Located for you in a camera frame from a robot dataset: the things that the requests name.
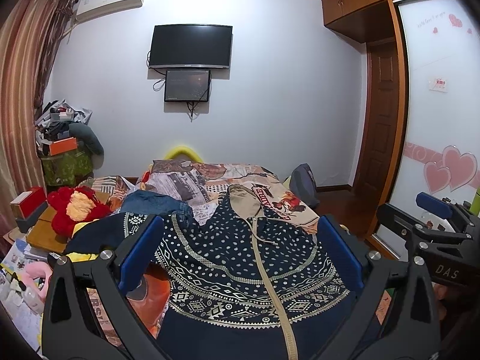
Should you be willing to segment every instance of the blue gripper pad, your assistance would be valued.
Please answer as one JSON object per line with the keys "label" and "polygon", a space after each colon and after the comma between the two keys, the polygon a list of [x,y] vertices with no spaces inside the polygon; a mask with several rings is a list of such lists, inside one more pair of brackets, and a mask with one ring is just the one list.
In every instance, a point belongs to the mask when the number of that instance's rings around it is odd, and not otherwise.
{"label": "blue gripper pad", "polygon": [[134,290],[140,283],[142,275],[163,238],[163,234],[163,219],[156,216],[121,265],[118,289],[124,296]]}
{"label": "blue gripper pad", "polygon": [[330,256],[345,287],[357,294],[361,293],[364,287],[362,265],[326,216],[322,216],[318,220],[317,238]]}
{"label": "blue gripper pad", "polygon": [[435,198],[425,192],[420,192],[415,200],[417,205],[428,212],[438,216],[441,219],[448,219],[452,217],[452,209],[448,203]]}

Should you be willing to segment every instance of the wall-mounted air conditioner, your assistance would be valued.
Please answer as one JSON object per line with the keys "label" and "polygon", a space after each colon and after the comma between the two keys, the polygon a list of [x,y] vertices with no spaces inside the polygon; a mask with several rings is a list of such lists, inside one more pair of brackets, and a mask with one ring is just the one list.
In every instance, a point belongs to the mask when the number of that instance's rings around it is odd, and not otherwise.
{"label": "wall-mounted air conditioner", "polygon": [[142,5],[143,0],[80,0],[77,10],[77,21],[83,23],[99,16],[131,8],[139,8]]}

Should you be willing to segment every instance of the zipper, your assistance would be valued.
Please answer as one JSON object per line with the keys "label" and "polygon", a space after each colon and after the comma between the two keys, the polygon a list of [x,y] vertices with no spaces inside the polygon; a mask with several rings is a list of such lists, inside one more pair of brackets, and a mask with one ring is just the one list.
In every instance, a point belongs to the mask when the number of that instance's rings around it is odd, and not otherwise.
{"label": "zipper", "polygon": [[280,326],[282,327],[283,337],[285,339],[286,351],[289,356],[289,360],[298,360],[299,355],[297,349],[297,342],[295,341],[295,336],[293,334],[293,329],[287,316],[287,312],[285,311],[282,301],[275,292],[273,284],[270,281],[267,272],[265,271],[262,263],[262,257],[260,256],[260,250],[258,249],[259,240],[270,243],[272,243],[272,241],[266,241],[257,236],[258,218],[252,218],[252,224],[250,224],[248,220],[246,220],[246,222],[248,223],[248,226],[250,227],[252,233],[251,244],[253,246],[253,252],[255,254],[257,268],[260,271],[260,276],[262,277],[263,284],[265,285],[270,299],[272,299],[275,310],[277,311],[278,319],[280,320]]}

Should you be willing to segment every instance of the wooden door frame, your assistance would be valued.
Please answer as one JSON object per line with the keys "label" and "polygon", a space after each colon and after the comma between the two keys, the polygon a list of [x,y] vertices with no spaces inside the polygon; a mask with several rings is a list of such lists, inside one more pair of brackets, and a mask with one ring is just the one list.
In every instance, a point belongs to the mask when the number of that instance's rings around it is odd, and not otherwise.
{"label": "wooden door frame", "polygon": [[[397,180],[398,169],[400,166],[400,160],[402,158],[403,146],[405,143],[405,133],[407,130],[407,114],[409,109],[409,81],[408,81],[408,63],[407,63],[407,48],[404,39],[403,29],[400,24],[400,18],[398,16],[398,11],[394,5],[395,0],[387,0],[388,6],[390,7],[390,13],[392,15],[394,30],[395,30],[395,42],[397,43],[397,53],[398,53],[398,73],[399,73],[399,98],[398,98],[398,114],[397,114],[397,128],[395,130],[394,146],[392,152],[392,159],[390,160],[390,166],[388,167],[387,178],[385,180],[385,185],[383,186],[382,194],[380,195],[380,200],[378,205],[387,203],[390,200],[392,191]],[[369,122],[369,111],[370,111],[370,99],[371,99],[371,58],[367,49],[367,64],[368,64],[368,81],[367,81],[367,105],[365,111],[365,124],[363,127],[363,137],[360,155],[358,157],[357,164],[357,173],[355,174],[355,179],[353,186],[355,187],[356,182],[358,181],[358,169],[361,164],[361,160],[364,156],[365,142],[366,142],[366,132],[368,131],[368,122]],[[378,250],[384,254],[386,257],[392,257],[392,254],[388,252],[375,238],[372,237],[372,234],[375,233],[378,229],[379,223],[377,217],[374,216],[373,220],[370,223],[365,239],[373,246],[377,247]]]}

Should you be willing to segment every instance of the grey bag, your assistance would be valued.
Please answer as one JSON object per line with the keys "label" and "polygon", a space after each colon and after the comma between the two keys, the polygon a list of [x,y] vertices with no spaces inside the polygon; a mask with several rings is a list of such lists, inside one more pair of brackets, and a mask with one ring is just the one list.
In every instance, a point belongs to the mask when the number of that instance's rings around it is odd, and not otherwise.
{"label": "grey bag", "polygon": [[290,190],[307,206],[314,208],[320,203],[317,199],[317,184],[307,163],[297,166],[292,172]]}

